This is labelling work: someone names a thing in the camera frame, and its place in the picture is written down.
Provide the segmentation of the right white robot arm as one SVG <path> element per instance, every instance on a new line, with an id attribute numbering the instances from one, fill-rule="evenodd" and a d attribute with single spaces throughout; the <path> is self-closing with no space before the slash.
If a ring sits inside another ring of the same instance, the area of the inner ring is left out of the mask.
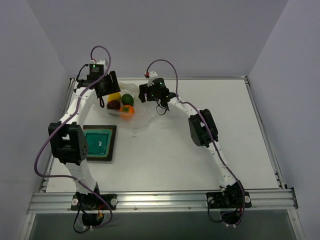
<path id="1" fill-rule="evenodd" d="M 219 187 L 222 191 L 223 203 L 234 206 L 245 199 L 245 190 L 240 180 L 232 172 L 219 145 L 218 129 L 211 112 L 208 109 L 199 110 L 188 101 L 183 101 L 171 92 L 162 77 L 154 71 L 145 74 L 147 83 L 139 86 L 138 98 L 142 103 L 156 102 L 165 112 L 175 107 L 188 117 L 188 126 L 193 143 L 208 151 L 215 164 Z"/>

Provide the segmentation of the yellow fake pear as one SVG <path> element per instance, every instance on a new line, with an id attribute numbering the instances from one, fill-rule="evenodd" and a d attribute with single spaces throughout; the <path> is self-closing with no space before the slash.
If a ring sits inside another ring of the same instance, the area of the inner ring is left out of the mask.
<path id="1" fill-rule="evenodd" d="M 111 102 L 111 101 L 121 101 L 121 98 L 122 98 L 122 95 L 119 93 L 119 92 L 116 92 L 116 93 L 112 93 L 108 96 L 108 102 Z"/>

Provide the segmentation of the green fake lime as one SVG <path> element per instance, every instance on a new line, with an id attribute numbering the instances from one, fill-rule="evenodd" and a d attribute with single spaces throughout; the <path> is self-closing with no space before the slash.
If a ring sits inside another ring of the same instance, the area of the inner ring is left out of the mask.
<path id="1" fill-rule="evenodd" d="M 130 106 L 134 106 L 134 103 L 135 103 L 134 98 L 128 93 L 125 93 L 122 95 L 121 101 L 123 105 L 130 105 Z"/>

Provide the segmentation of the orange fake persimmon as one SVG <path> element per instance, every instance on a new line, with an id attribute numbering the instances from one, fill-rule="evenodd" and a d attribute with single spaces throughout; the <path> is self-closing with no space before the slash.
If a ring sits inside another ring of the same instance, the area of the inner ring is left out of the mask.
<path id="1" fill-rule="evenodd" d="M 120 117 L 122 117 L 124 120 L 129 121 L 132 119 L 132 117 L 135 114 L 135 109 L 131 105 L 123 105 L 120 109 Z"/>

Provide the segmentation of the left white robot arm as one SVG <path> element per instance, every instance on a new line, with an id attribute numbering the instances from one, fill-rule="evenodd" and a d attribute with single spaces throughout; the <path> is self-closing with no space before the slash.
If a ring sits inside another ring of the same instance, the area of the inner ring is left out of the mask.
<path id="1" fill-rule="evenodd" d="M 57 123 L 48 127 L 52 155 L 69 171 L 68 178 L 76 186 L 76 193 L 83 197 L 83 204 L 90 210 L 100 206 L 99 187 L 93 178 L 87 156 L 89 145 L 83 132 L 88 113 L 98 99 L 118 93 L 120 87 L 111 62 L 106 59 L 89 63 L 89 74 L 75 88 L 74 98 L 67 111 Z"/>

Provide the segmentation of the translucent plastic bag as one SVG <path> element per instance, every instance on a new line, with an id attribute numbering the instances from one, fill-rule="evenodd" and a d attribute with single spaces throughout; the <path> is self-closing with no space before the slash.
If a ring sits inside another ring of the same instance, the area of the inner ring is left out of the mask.
<path id="1" fill-rule="evenodd" d="M 131 120 L 125 120 L 120 117 L 119 110 L 107 109 L 108 96 L 103 97 L 105 107 L 102 108 L 98 102 L 94 103 L 90 109 L 90 114 L 87 119 L 100 119 L 102 123 L 116 125 L 120 128 L 128 129 L 130 131 L 142 131 L 146 129 L 150 123 L 154 122 L 160 117 L 160 113 L 164 110 L 156 110 L 157 104 L 155 101 L 146 101 L 142 103 L 138 98 L 139 82 L 123 81 L 119 82 L 120 94 L 130 94 L 134 98 L 134 115 Z"/>

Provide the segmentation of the dark red fake apple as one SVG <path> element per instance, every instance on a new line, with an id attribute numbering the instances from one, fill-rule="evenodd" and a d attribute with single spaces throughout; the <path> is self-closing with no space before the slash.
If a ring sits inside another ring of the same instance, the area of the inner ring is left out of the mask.
<path id="1" fill-rule="evenodd" d="M 120 103 L 119 100 L 116 100 L 116 99 L 115 100 L 111 100 L 111 101 L 107 102 L 106 108 L 108 110 L 116 110 L 116 111 L 118 111 L 121 108 L 121 103 Z"/>

